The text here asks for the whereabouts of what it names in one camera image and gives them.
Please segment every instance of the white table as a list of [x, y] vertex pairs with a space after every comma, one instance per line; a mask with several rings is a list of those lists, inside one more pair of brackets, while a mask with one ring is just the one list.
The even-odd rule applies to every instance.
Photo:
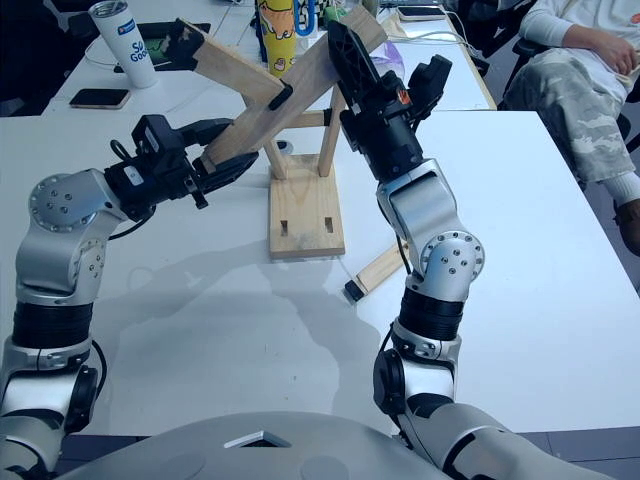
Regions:
[[[169, 119], [179, 126], [187, 117]], [[53, 172], [114, 163], [110, 138], [132, 149], [137, 115], [117, 119], [0, 120], [3, 337], [30, 189]], [[302, 150], [309, 132], [283, 137]], [[436, 112], [418, 134], [487, 251], [460, 328], [458, 400], [515, 431], [640, 424], [640, 300], [537, 116]], [[209, 208], [197, 211], [189, 198], [162, 204], [144, 228], [110, 244], [92, 323], [110, 375], [85, 433], [150, 435], [256, 410], [330, 412], [389, 428], [371, 400], [371, 369], [404, 275], [355, 307], [342, 296], [393, 234], [364, 160], [342, 137], [335, 168], [341, 258], [269, 261], [264, 159], [210, 195]]]
[[[258, 41], [255, 32], [249, 28], [253, 15], [253, 3], [245, 0], [242, 5], [233, 5], [220, 0], [189, 0], [188, 2], [144, 2], [130, 1], [130, 8], [138, 22], [172, 21], [181, 16], [189, 21], [211, 23], [211, 33], [225, 45], [239, 51], [245, 58], [259, 62]], [[420, 22], [424, 30], [451, 31], [446, 21]], [[405, 64], [405, 83], [419, 62], [428, 63], [435, 54], [440, 54], [453, 62], [444, 95], [436, 110], [491, 110], [495, 103], [491, 99], [482, 79], [470, 65], [466, 50], [457, 43], [431, 40], [428, 44], [397, 44]], [[190, 71], [160, 72], [159, 82], [147, 89], [134, 89], [132, 98], [119, 112], [86, 112], [69, 107], [69, 100], [82, 88], [132, 88], [126, 75], [114, 73], [113, 66], [96, 62], [115, 64], [110, 50], [100, 37], [69, 75], [64, 85], [44, 111], [72, 113], [73, 115], [95, 115], [105, 117], [116, 113], [171, 113], [175, 110], [195, 109], [203, 105], [213, 105], [206, 116], [216, 113], [218, 96], [221, 92], [232, 94], [231, 90], [217, 85], [211, 80]], [[314, 108], [328, 106], [329, 96], [325, 95]]]

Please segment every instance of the wooden stand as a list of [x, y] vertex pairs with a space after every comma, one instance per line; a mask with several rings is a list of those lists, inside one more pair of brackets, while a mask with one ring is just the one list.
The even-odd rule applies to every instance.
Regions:
[[[368, 51], [386, 40], [382, 27], [361, 6], [342, 21], [360, 36]], [[196, 48], [187, 53], [198, 60], [196, 72], [239, 91], [247, 102], [246, 110], [205, 148], [201, 157], [205, 169], [211, 173], [226, 160], [264, 148], [273, 176], [269, 221], [272, 257], [344, 253], [340, 204], [331, 167], [340, 133], [339, 114], [345, 101], [334, 87], [328, 125], [324, 113], [304, 113], [339, 79], [329, 58], [327, 36], [318, 40], [279, 80], [248, 65], [192, 25], [182, 23], [184, 30], [170, 39], [174, 45], [169, 45], [167, 52], [179, 51], [181, 44], [186, 48], [195, 44]], [[286, 98], [274, 103], [279, 95]], [[285, 128], [322, 125], [326, 130], [319, 155], [286, 156], [275, 144], [275, 136]]]

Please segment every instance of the smartphone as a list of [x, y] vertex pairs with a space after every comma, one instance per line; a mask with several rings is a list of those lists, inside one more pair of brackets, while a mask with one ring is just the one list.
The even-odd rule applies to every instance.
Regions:
[[403, 22], [424, 22], [445, 18], [442, 9], [435, 6], [398, 7], [398, 16]]
[[118, 110], [127, 103], [131, 92], [115, 88], [83, 88], [71, 99], [73, 108], [102, 108]]

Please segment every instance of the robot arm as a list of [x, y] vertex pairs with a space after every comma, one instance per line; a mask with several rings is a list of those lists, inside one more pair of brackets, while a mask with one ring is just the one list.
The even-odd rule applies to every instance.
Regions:
[[84, 362], [107, 242], [121, 222], [139, 226], [164, 200], [191, 195], [198, 208], [207, 206], [206, 193], [249, 168], [257, 154], [231, 159], [214, 174], [187, 160], [187, 146], [207, 145], [229, 124], [173, 130], [160, 115], [144, 116], [132, 132], [135, 157], [112, 142], [122, 162], [104, 173], [53, 175], [31, 192], [30, 226], [16, 257], [13, 335], [0, 370], [0, 472], [43, 478], [62, 438], [89, 423], [98, 375]]
[[407, 90], [393, 72], [378, 75], [347, 27], [331, 22], [328, 35], [349, 105], [343, 129], [379, 181], [378, 203], [407, 241], [413, 267], [391, 327], [393, 347], [383, 345], [375, 361], [374, 401], [416, 454], [455, 479], [608, 478], [547, 455], [481, 410], [454, 402], [458, 325], [484, 250], [414, 135], [442, 95], [451, 63], [436, 56], [420, 64]]

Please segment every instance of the person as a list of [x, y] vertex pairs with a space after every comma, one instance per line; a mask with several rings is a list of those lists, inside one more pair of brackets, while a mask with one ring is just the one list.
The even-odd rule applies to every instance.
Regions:
[[538, 0], [520, 35], [550, 48], [505, 92], [535, 110], [581, 182], [603, 184], [627, 248], [640, 256], [640, 177], [616, 123], [640, 68], [638, 0]]

